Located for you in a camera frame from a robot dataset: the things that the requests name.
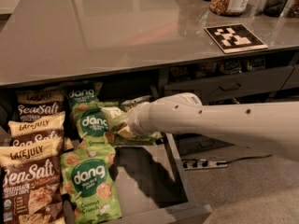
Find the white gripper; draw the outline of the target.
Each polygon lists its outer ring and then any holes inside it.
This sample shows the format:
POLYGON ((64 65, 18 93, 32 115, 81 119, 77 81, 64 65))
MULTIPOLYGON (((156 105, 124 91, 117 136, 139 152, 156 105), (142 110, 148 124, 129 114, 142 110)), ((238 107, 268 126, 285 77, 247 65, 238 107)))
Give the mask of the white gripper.
POLYGON ((142 126, 143 111, 149 106, 149 102, 145 102, 135 106, 129 113, 128 125, 117 131, 117 134, 123 138, 135 138, 135 135, 146 136, 150 132, 142 126))

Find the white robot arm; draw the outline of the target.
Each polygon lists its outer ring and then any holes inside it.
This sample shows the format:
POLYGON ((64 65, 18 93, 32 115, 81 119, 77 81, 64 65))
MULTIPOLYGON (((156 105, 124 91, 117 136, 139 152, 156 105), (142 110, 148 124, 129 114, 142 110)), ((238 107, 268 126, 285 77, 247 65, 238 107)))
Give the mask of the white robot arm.
POLYGON ((204 105, 183 92, 137 105, 129 112, 133 134, 196 133, 299 161, 299 103, 204 105))

